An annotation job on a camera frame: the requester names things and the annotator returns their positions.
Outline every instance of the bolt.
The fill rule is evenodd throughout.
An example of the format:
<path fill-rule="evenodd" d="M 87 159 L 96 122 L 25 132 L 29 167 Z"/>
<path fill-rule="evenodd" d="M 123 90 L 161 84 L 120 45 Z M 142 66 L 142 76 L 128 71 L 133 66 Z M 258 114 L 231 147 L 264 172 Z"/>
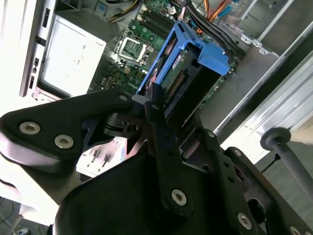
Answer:
<path fill-rule="evenodd" d="M 207 131 L 207 134 L 208 134 L 210 137 L 215 137 L 215 135 L 214 135 L 212 132 L 210 132 L 210 131 Z"/>
<path fill-rule="evenodd" d="M 58 146 L 59 148 L 62 149 L 68 149 L 68 148 L 72 148 L 74 145 L 74 140 L 71 136 L 67 136 L 67 135 L 58 135 L 55 139 L 54 139 L 54 143 L 56 146 Z"/>
<path fill-rule="evenodd" d="M 172 199 L 180 206 L 184 206 L 187 203 L 186 195 L 179 189 L 172 191 Z"/>
<path fill-rule="evenodd" d="M 238 157 L 241 157 L 241 152 L 239 152 L 237 149 L 235 149 L 234 152 Z"/>
<path fill-rule="evenodd" d="M 23 122 L 20 125 L 20 131 L 27 135 L 35 135 L 40 132 L 40 129 L 41 128 L 37 123 L 31 121 Z"/>
<path fill-rule="evenodd" d="M 247 230 L 251 230 L 252 229 L 252 224 L 250 219 L 244 214 L 239 212 L 237 215 L 238 221 L 239 223 Z"/>
<path fill-rule="evenodd" d="M 122 100 L 124 100 L 124 101 L 127 101 L 127 100 L 128 100 L 127 97 L 124 96 L 124 95 L 122 95 L 122 94 L 121 94 L 119 97 L 120 97 L 120 99 L 122 99 Z"/>
<path fill-rule="evenodd" d="M 153 104 L 152 107 L 158 110 L 158 106 L 156 106 L 155 104 Z"/>
<path fill-rule="evenodd" d="M 300 232 L 294 226 L 290 226 L 289 228 L 292 235 L 300 235 Z"/>

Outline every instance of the black plastic part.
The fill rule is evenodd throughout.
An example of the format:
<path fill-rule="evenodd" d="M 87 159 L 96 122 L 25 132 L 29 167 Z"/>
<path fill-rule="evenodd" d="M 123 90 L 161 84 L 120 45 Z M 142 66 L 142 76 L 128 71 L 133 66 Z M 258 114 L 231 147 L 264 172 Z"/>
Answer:
<path fill-rule="evenodd" d="M 182 160 L 177 146 L 174 131 L 166 125 L 162 107 L 152 106 L 152 102 L 145 103 L 145 113 L 148 124 L 151 127 L 151 139 L 148 140 L 150 154 L 156 159 L 158 175 L 158 187 L 160 190 L 161 204 L 174 216 L 187 218 L 193 212 L 193 200 L 187 177 L 182 169 Z M 187 204 L 179 206 L 172 199 L 173 189 L 181 190 L 187 198 Z"/>
<path fill-rule="evenodd" d="M 180 223 L 173 223 L 171 215 L 160 211 L 156 162 L 152 156 L 139 154 L 74 189 L 60 205 L 54 232 L 57 235 L 238 234 L 227 222 L 228 212 L 221 206 L 224 201 L 212 184 L 212 177 L 185 164 L 182 170 L 187 176 L 190 196 L 196 200 L 194 212 Z"/>
<path fill-rule="evenodd" d="M 97 128 L 98 124 L 112 113 L 128 112 L 132 106 L 127 93 L 114 89 L 9 112 L 0 118 L 1 154 L 45 172 L 71 171 L 83 151 L 112 140 Z M 25 121 L 37 123 L 40 132 L 22 133 L 19 125 Z M 58 135 L 72 137 L 74 146 L 58 148 L 54 143 Z"/>
<path fill-rule="evenodd" d="M 279 144 L 286 144 L 290 141 L 290 139 L 291 134 L 289 130 L 282 127 L 277 127 L 266 131 L 261 138 L 260 144 L 262 148 L 272 151 L 274 150 L 272 146 L 274 142 Z"/>
<path fill-rule="evenodd" d="M 245 191 L 246 200 L 256 199 L 264 209 L 268 235 L 291 234 L 290 226 L 295 227 L 300 234 L 305 231 L 313 234 L 310 227 L 296 214 L 290 205 L 267 181 L 252 162 L 237 148 L 230 147 L 225 154 L 231 158 L 233 164 L 249 180 L 249 187 Z"/>

